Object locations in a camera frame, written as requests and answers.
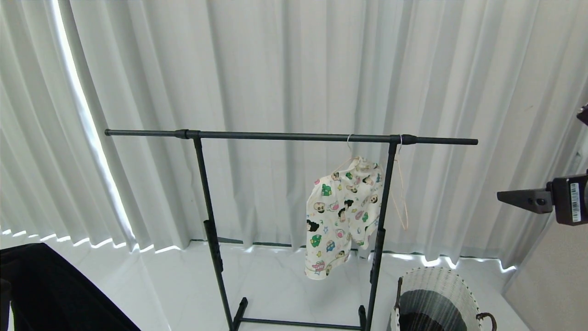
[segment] beige wall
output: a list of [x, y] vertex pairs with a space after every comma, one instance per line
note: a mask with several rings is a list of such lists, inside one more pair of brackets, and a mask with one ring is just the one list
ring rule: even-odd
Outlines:
[[532, 330], [588, 330], [588, 225], [549, 225], [506, 300]]

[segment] barcode label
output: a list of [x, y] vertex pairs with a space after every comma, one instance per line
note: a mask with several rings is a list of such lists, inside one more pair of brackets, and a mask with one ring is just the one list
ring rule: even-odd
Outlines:
[[572, 201], [572, 222], [580, 221], [580, 184], [570, 184], [570, 199]]

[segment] horizontal rod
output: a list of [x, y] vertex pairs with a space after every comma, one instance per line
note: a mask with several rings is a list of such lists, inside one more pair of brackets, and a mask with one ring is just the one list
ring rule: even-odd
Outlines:
[[198, 130], [144, 131], [144, 130], [110, 130], [105, 135], [132, 135], [140, 137], [176, 137], [181, 139], [217, 138], [217, 139], [252, 139], [252, 140], [301, 140], [301, 141], [357, 141], [360, 143], [412, 144], [446, 144], [477, 145], [477, 139], [432, 138], [403, 135], [367, 135], [367, 134], [319, 134], [319, 133], [257, 133], [257, 132], [221, 132]]
[[295, 325], [295, 326], [308, 326], [308, 327], [322, 327], [324, 329], [340, 329], [340, 330], [361, 330], [362, 329], [360, 326], [352, 326], [352, 325], [293, 322], [293, 321], [288, 321], [288, 320], [272, 320], [272, 319], [251, 319], [248, 317], [242, 317], [241, 322], [276, 324], [276, 325]]

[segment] garment rack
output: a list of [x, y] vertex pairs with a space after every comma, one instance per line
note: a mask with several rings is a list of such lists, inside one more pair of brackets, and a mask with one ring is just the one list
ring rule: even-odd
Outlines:
[[[106, 129], [104, 133], [107, 136], [112, 135], [131, 135], [141, 137], [176, 137], [180, 139], [191, 139], [194, 142], [196, 149], [196, 158], [198, 159], [198, 169], [202, 180], [202, 189], [204, 191], [204, 200], [206, 203], [206, 212], [208, 219], [204, 221], [204, 228], [206, 231], [206, 239], [208, 247], [211, 252], [212, 264], [215, 269], [216, 281], [218, 282], [220, 290], [220, 298], [222, 299], [223, 308], [225, 310], [225, 317], [229, 326], [229, 331], [238, 331], [239, 326], [243, 322], [250, 323], [264, 323], [273, 325], [293, 325], [293, 326], [308, 326], [320, 327], [325, 329], [343, 329], [343, 330], [361, 330], [370, 331], [372, 327], [373, 310], [376, 301], [377, 281], [380, 273], [380, 265], [382, 262], [382, 251], [384, 246], [384, 236], [386, 230], [384, 229], [384, 220], [386, 215], [386, 208], [388, 203], [388, 195], [390, 193], [390, 181], [392, 179], [392, 168], [394, 165], [394, 156], [396, 154], [396, 147], [399, 144], [445, 144], [445, 145], [477, 145], [477, 139], [460, 139], [460, 138], [430, 138], [430, 137], [416, 137], [414, 135], [364, 135], [364, 134], [309, 134], [309, 133], [252, 133], [252, 132], [219, 132], [219, 131], [199, 131], [199, 130], [175, 130], [175, 131], [144, 131], [144, 130], [110, 130]], [[386, 166], [386, 178], [384, 180], [384, 191], [382, 193], [382, 207], [380, 209], [380, 220], [377, 227], [376, 247], [374, 250], [372, 269], [370, 271], [370, 295], [367, 306], [367, 315], [363, 305], [359, 306], [359, 326], [352, 325], [335, 325], [325, 323], [310, 323], [297, 322], [287, 320], [270, 320], [257, 319], [251, 317], [244, 317], [245, 309], [248, 305], [246, 297], [241, 299], [239, 309], [235, 317], [230, 313], [229, 300], [227, 299], [225, 283], [222, 278], [223, 264], [221, 259], [221, 251], [219, 247], [218, 236], [216, 235], [215, 217], [212, 210], [211, 192], [208, 186], [208, 176], [206, 175], [206, 167], [204, 164], [204, 154], [202, 152], [203, 138], [217, 138], [217, 139], [249, 139], [249, 140], [296, 140], [296, 141], [354, 141], [359, 143], [388, 143], [388, 159]]]

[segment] floor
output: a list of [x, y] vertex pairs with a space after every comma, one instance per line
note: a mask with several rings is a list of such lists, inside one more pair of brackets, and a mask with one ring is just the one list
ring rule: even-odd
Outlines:
[[[91, 247], [69, 240], [43, 239], [115, 302], [141, 330], [227, 330], [212, 261], [206, 243], [186, 250], [130, 253], [112, 243]], [[39, 242], [26, 234], [0, 236], [0, 247]], [[304, 250], [223, 244], [221, 253], [231, 312], [241, 298], [249, 299], [246, 317], [359, 325], [358, 307], [369, 298], [371, 261], [352, 254], [328, 279], [309, 280], [303, 274]], [[497, 260], [461, 259], [457, 266], [441, 258], [385, 254], [372, 330], [386, 330], [396, 297], [398, 277], [413, 267], [437, 264], [454, 267], [473, 289], [482, 311], [494, 314], [502, 330], [528, 328], [500, 292], [514, 270], [502, 270]], [[484, 323], [486, 330], [490, 324]], [[324, 330], [297, 326], [243, 323], [239, 330]]]

